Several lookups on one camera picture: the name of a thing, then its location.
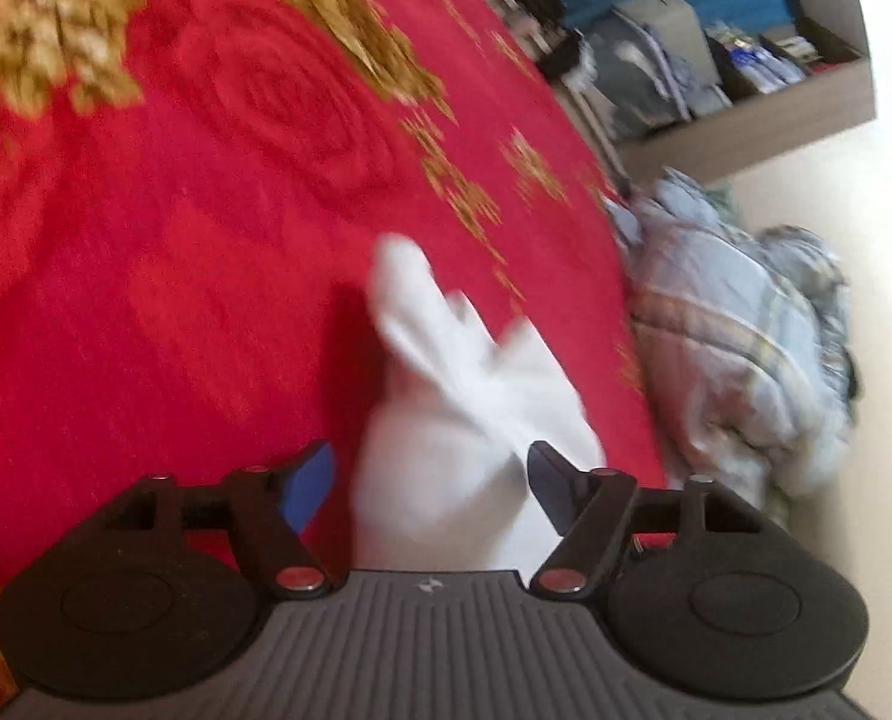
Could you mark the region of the white shirt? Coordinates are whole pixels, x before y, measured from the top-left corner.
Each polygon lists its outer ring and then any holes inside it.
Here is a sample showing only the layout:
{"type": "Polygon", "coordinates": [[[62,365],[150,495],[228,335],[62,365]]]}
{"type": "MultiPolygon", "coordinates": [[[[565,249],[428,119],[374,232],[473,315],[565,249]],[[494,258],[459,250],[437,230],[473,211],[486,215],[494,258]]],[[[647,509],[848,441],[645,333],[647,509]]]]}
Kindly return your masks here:
{"type": "Polygon", "coordinates": [[[350,493],[353,564],[531,578],[560,541],[529,489],[531,445],[606,461],[578,390],[529,320],[490,335],[405,236],[379,239],[368,310],[386,383],[350,493]]]}

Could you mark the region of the plaid blue quilt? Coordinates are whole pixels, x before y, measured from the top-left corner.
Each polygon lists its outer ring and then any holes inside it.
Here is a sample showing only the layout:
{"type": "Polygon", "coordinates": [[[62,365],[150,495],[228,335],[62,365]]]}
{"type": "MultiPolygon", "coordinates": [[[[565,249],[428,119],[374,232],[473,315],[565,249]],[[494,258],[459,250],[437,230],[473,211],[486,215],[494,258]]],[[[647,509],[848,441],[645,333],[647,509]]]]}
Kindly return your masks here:
{"type": "Polygon", "coordinates": [[[837,255],[802,227],[750,234],[679,171],[606,208],[671,479],[709,476],[759,509],[817,493],[858,396],[837,255]]]}

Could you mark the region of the red floral bedspread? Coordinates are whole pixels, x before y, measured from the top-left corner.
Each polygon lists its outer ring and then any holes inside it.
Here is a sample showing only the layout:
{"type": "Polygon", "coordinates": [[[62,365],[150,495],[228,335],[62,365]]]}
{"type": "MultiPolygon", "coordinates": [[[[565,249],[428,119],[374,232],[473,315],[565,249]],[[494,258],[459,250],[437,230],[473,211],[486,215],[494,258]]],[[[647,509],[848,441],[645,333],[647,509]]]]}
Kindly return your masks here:
{"type": "Polygon", "coordinates": [[[487,0],[0,0],[0,590],[146,473],[350,478],[386,232],[661,483],[611,190],[487,0]]]}

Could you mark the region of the grey plastic storage bin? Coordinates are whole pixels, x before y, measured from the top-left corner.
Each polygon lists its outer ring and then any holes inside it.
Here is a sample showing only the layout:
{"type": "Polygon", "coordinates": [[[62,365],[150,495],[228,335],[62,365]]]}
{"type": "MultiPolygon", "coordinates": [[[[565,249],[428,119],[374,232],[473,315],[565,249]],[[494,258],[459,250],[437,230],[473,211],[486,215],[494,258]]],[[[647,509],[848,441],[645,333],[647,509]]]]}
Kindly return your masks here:
{"type": "Polygon", "coordinates": [[[679,55],[669,54],[656,32],[617,10],[585,32],[596,62],[594,86],[609,101],[610,128],[620,143],[700,121],[732,106],[716,82],[705,82],[679,55]]]}

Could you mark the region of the black bag on sill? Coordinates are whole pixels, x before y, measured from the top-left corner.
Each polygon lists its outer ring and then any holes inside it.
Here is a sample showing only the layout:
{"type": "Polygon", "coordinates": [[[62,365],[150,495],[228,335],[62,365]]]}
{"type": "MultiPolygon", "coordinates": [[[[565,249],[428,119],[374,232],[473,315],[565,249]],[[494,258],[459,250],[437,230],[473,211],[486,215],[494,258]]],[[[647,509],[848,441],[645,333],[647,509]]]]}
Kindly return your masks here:
{"type": "Polygon", "coordinates": [[[560,83],[573,93],[586,91],[597,78],[596,59],[586,37],[565,26],[563,0],[514,0],[537,25],[537,36],[547,47],[534,65],[545,82],[560,83]]]}

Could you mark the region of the white cardboard box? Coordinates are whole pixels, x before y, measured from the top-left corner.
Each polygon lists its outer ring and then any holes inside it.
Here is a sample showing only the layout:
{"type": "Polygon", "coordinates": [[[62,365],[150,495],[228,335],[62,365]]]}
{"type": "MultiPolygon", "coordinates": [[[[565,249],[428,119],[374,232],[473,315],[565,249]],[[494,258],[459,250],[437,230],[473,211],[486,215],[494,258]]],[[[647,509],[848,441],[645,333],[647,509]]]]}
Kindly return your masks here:
{"type": "Polygon", "coordinates": [[[667,54],[689,62],[700,82],[721,83],[707,35],[686,0],[622,0],[615,8],[640,28],[654,32],[667,54]]]}

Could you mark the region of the wooden shelf unit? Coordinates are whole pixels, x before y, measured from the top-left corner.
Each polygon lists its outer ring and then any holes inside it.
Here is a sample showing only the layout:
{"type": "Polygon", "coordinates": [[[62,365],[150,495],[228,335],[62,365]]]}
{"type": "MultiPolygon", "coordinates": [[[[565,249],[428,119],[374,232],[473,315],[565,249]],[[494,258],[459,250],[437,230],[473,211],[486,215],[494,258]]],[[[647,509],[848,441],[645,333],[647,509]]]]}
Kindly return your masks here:
{"type": "Polygon", "coordinates": [[[632,181],[652,181],[674,167],[714,182],[788,151],[839,135],[876,117],[873,66],[860,0],[799,0],[786,25],[760,32],[764,47],[786,57],[780,41],[802,37],[819,59],[802,82],[762,94],[734,68],[721,68],[734,106],[618,148],[632,181]]]}

